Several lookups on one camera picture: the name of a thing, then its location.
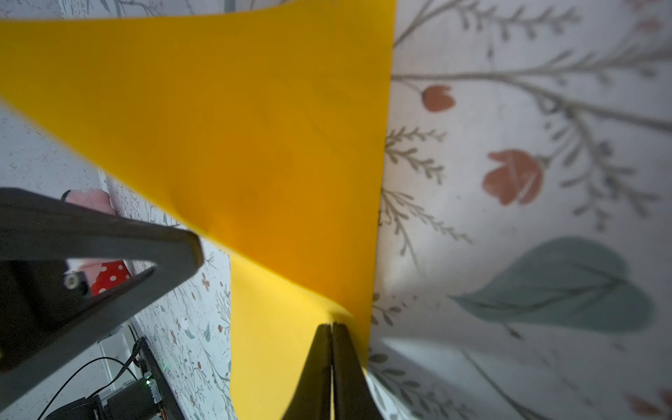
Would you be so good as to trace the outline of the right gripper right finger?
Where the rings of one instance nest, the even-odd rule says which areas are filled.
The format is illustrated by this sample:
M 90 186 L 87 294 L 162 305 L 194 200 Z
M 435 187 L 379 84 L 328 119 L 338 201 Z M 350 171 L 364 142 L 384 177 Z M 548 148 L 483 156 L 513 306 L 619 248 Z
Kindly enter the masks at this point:
M 318 326 L 283 418 L 383 419 L 346 325 Z

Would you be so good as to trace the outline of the yellow square paper sheet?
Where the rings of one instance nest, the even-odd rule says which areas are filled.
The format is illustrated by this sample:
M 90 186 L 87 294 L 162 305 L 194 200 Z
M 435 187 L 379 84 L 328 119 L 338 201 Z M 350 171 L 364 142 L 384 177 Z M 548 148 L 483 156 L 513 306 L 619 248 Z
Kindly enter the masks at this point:
M 367 355 L 395 9 L 1 24 L 4 102 L 229 253 L 238 418 L 281 418 L 321 324 Z

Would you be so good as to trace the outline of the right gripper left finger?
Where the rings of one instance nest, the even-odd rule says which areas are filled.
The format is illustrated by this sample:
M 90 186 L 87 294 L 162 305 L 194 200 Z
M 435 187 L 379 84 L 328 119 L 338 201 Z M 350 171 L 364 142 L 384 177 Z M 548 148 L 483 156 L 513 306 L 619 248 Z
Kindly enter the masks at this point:
M 1 192 L 1 404 L 197 273 L 196 234 Z

